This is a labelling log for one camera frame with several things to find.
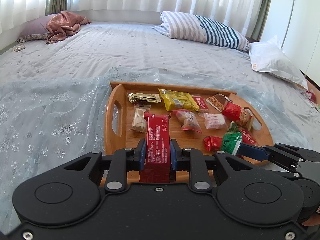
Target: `wooden tray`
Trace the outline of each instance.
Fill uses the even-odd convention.
[[[141,138],[145,138],[145,133],[140,133],[137,131],[129,130],[132,125],[133,115],[134,115],[134,105],[131,104],[128,100],[127,93],[158,93],[158,88],[174,90],[180,92],[188,92],[191,95],[201,95],[204,99],[216,94],[221,93],[229,97],[235,104],[242,106],[243,108],[249,109],[251,113],[255,116],[258,122],[261,125],[260,130],[255,130],[252,128],[250,132],[256,139],[259,146],[262,145],[273,145],[271,134],[265,122],[257,111],[249,105],[245,100],[236,95],[234,91],[227,90],[217,90],[217,89],[207,89],[207,88],[196,88],[196,87],[187,87],[187,86],[174,86],[174,85],[161,85],[161,84],[148,84],[148,83],[134,83],[134,82],[110,82],[110,85],[113,89],[108,100],[108,105],[105,114],[105,127],[104,127],[104,146],[105,152],[107,155],[111,155],[115,150],[121,148],[135,148]],[[112,129],[112,120],[113,120],[113,109],[114,105],[118,108],[118,123],[117,123],[117,133],[114,133]],[[210,113],[220,114],[214,107],[210,104],[207,104]],[[151,104],[151,113],[153,114],[167,114],[165,110],[164,103],[155,103]],[[169,131],[170,138],[177,140],[180,148],[192,147],[199,149],[205,155],[212,155],[212,152],[207,152],[203,143],[203,139],[206,136],[217,136],[223,137],[226,129],[206,129],[204,126],[204,118],[197,115],[197,120],[203,131],[202,134],[190,131],[190,130],[181,130],[181,126],[178,122],[178,119],[172,115],[169,121]],[[246,160],[250,161],[255,165],[264,165],[268,161],[259,162],[247,157],[244,157]],[[128,182],[138,182],[139,181],[139,172],[130,171],[128,173]],[[188,173],[185,171],[179,171],[176,175],[176,181],[188,181]]]

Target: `bed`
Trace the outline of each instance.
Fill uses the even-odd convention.
[[[0,55],[2,232],[19,223],[11,203],[18,184],[103,151],[112,80],[235,90],[264,118],[275,142],[320,149],[319,112],[294,85],[252,71],[247,53],[170,39],[152,26],[94,22],[63,42],[29,41],[22,51]]]

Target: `striped pillowcase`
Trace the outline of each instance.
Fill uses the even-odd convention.
[[[153,27],[172,39],[199,41],[219,47],[247,51],[249,41],[235,29],[207,17],[183,12],[161,12],[164,22]]]

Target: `gold snack wrapper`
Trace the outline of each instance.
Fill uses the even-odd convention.
[[[144,94],[144,93],[128,93],[130,103],[160,103],[161,98],[159,94]]]
[[[183,108],[197,112],[200,109],[189,93],[171,91],[167,89],[159,89],[159,92],[167,111]]]

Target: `snack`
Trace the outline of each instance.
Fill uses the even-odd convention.
[[[143,115],[146,109],[136,108],[134,112],[134,117],[130,130],[135,130],[138,132],[147,132],[147,121],[144,119]]]
[[[232,103],[232,101],[228,97],[220,93],[217,93],[214,96],[207,98],[206,101],[219,112],[223,111],[227,103]]]
[[[224,134],[221,150],[236,155],[242,142],[242,134],[235,122],[231,122],[229,130]]]
[[[160,95],[163,98],[165,109],[172,111],[174,109],[189,109],[191,111],[198,111],[199,106],[194,101],[189,93],[171,91],[166,89],[159,89]]]
[[[130,103],[160,103],[159,94],[129,93],[128,99]]]
[[[226,120],[222,114],[204,113],[204,125],[207,129],[227,128]]]
[[[192,96],[193,100],[199,106],[199,115],[203,116],[203,113],[209,113],[209,108],[207,107],[204,99],[201,96]]]
[[[239,127],[240,132],[242,133],[242,141],[247,144],[258,146],[257,141],[252,136],[252,134],[245,128]]]
[[[248,110],[233,103],[228,103],[222,114],[241,126],[245,126],[247,122],[251,120],[251,115]]]
[[[207,136],[203,139],[205,148],[208,152],[220,150],[222,138],[216,136]]]
[[[186,109],[173,110],[181,124],[181,130],[193,130],[202,133],[201,127],[197,121],[196,115]]]
[[[140,182],[169,182],[170,174],[170,115],[144,112],[148,123],[146,163],[140,171]]]

